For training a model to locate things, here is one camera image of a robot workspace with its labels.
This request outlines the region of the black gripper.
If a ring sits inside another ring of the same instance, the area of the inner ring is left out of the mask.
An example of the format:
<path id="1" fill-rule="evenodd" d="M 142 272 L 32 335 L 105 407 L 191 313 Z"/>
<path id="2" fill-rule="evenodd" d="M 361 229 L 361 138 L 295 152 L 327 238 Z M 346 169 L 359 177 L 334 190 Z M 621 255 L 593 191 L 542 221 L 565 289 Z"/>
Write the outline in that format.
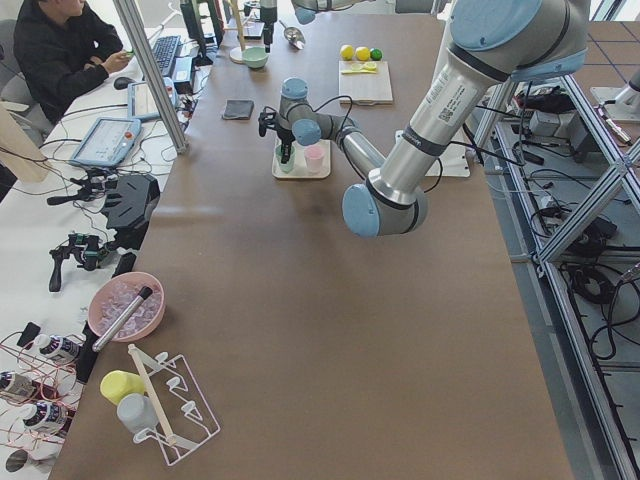
<path id="1" fill-rule="evenodd" d="M 259 0 L 260 20 L 264 24 L 264 48 L 265 52 L 271 51 L 273 43 L 273 24 L 278 20 L 278 1 Z"/>
<path id="2" fill-rule="evenodd" d="M 281 125 L 278 120 L 278 111 L 273 107 L 265 106 L 258 117 L 258 134 L 265 137 L 268 130 L 276 132 L 277 138 L 281 141 L 279 144 L 279 163 L 289 164 L 293 156 L 293 142 L 295 137 L 292 131 Z"/>

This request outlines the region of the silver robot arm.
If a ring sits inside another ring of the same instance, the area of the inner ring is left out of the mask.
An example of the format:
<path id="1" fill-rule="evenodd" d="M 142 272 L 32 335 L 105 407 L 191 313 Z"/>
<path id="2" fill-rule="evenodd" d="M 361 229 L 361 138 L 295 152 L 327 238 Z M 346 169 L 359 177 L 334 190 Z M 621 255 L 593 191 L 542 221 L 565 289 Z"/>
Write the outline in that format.
<path id="1" fill-rule="evenodd" d="M 360 3 L 361 0 L 292 0 L 294 15 L 301 25 L 311 23 L 317 14 L 338 11 L 343 8 L 350 8 L 352 5 Z M 278 20 L 277 0 L 260 0 L 260 20 L 264 23 L 263 43 L 266 52 L 269 53 L 273 43 L 274 25 Z"/>
<path id="2" fill-rule="evenodd" d="M 508 80 L 544 80 L 579 70 L 587 52 L 586 1 L 458 1 L 442 69 L 388 155 L 348 117 L 321 114 L 296 77 L 281 86 L 277 110 L 259 116 L 258 132 L 273 130 L 287 160 L 293 143 L 332 140 L 364 180 L 342 199 L 348 228 L 362 237 L 404 234 L 427 214 L 421 182 L 486 91 Z"/>

